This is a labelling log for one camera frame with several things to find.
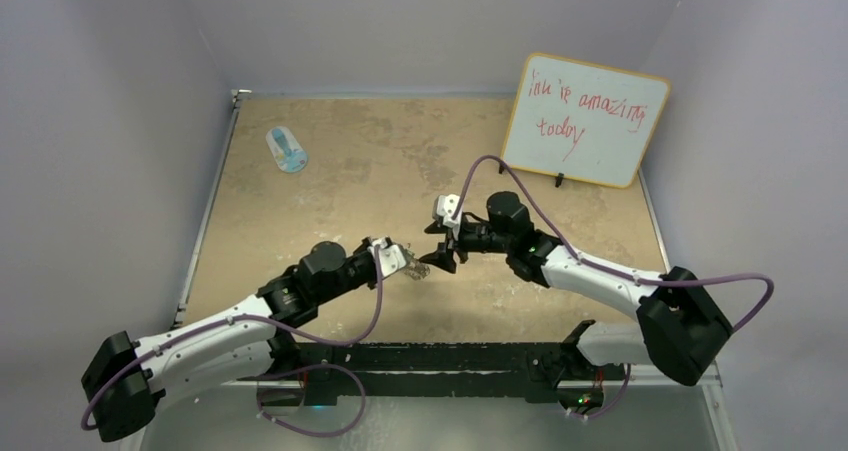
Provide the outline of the metal disc with keyrings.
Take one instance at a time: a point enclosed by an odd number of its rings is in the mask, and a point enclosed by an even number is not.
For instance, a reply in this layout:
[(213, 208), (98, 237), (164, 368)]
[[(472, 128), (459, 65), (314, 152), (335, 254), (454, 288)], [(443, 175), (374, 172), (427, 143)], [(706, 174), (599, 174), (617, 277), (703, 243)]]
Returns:
[(400, 243), (397, 246), (402, 255), (399, 270), (415, 281), (421, 281), (427, 278), (430, 274), (430, 267), (419, 260), (415, 253), (407, 246)]

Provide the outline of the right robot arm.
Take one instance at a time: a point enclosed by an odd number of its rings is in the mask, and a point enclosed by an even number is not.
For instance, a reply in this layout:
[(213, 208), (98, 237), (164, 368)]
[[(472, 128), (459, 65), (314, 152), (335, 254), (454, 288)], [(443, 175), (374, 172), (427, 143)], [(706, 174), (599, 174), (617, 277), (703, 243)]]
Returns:
[(454, 194), (436, 198), (425, 231), (444, 240), (421, 262), (454, 274), (471, 253), (502, 254), (519, 279), (577, 293), (634, 320), (632, 326), (591, 323), (565, 346), (561, 363), (573, 377), (606, 364), (651, 364), (693, 386), (733, 334), (724, 313), (684, 268), (644, 271), (569, 251), (562, 239), (535, 227), (514, 192), (491, 195), (483, 221), (462, 211), (459, 201)]

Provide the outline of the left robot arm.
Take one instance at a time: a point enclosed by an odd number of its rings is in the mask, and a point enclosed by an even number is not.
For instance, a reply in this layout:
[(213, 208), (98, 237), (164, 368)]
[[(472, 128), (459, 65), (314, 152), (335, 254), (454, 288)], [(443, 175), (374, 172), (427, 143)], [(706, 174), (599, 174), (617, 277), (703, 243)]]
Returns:
[(242, 378), (308, 373), (311, 366), (298, 362), (298, 338), (352, 346), (373, 331), (382, 310), (375, 307), (359, 335), (333, 340), (302, 328), (319, 307), (362, 286), (382, 293), (385, 279), (407, 264), (405, 249), (388, 237), (366, 238), (352, 253), (324, 241), (256, 293), (208, 318), (153, 336), (133, 339), (120, 331), (105, 338), (81, 378), (87, 398), (81, 429), (115, 442), (189, 394)]

